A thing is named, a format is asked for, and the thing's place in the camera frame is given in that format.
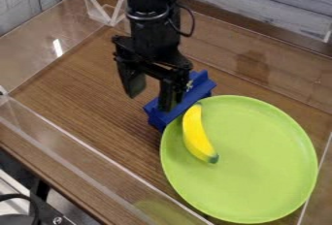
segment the wooden table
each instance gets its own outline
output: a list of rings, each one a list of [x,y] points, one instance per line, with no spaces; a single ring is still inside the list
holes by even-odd
[[[115,0],[100,1],[115,3]],[[250,96],[281,108],[307,130],[320,156],[332,131],[331,72],[324,75],[325,79],[320,78],[319,86],[315,81],[324,69],[332,69],[332,62],[206,16],[198,17],[197,26],[194,38],[183,40],[182,51],[191,57],[194,69],[209,71],[218,84],[214,95]],[[163,175],[161,134],[146,125],[142,109],[158,94],[158,82],[149,79],[145,93],[134,100],[122,89],[110,41],[111,36],[120,33],[103,27],[12,93],[12,97],[185,204]],[[28,120],[21,125],[29,127]],[[75,175],[66,164],[59,164],[7,128],[1,127],[0,131],[1,147],[102,223],[134,224],[132,217],[96,187],[116,177],[107,174],[102,158],[66,141],[55,142],[48,135],[37,135],[41,139],[44,136],[52,151],[100,181],[95,183]],[[207,218],[215,224],[228,224]],[[298,212],[294,212],[269,224],[293,225],[297,218]]]

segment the yellow banana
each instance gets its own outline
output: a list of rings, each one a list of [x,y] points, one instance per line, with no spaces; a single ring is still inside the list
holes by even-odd
[[[202,106],[194,104],[183,116],[183,139],[186,149],[199,160],[207,163],[217,163],[220,155],[211,146],[202,127]]]

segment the blue block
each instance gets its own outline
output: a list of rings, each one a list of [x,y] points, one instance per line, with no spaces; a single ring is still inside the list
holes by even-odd
[[[167,124],[191,107],[191,105],[202,98],[211,96],[211,89],[217,86],[209,80],[207,71],[199,73],[190,72],[191,88],[185,94],[181,104],[178,104],[170,112],[162,112],[158,109],[158,98],[153,99],[145,105],[145,112],[149,117],[149,124],[154,126],[162,133]]]

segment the lime green plate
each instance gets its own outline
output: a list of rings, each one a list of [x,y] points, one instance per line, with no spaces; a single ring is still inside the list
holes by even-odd
[[[199,102],[203,128],[221,159],[213,165],[191,156],[179,117],[162,136],[166,177],[207,215],[237,223],[273,221],[312,193],[317,161],[311,139],[290,116],[260,100],[217,96]]]

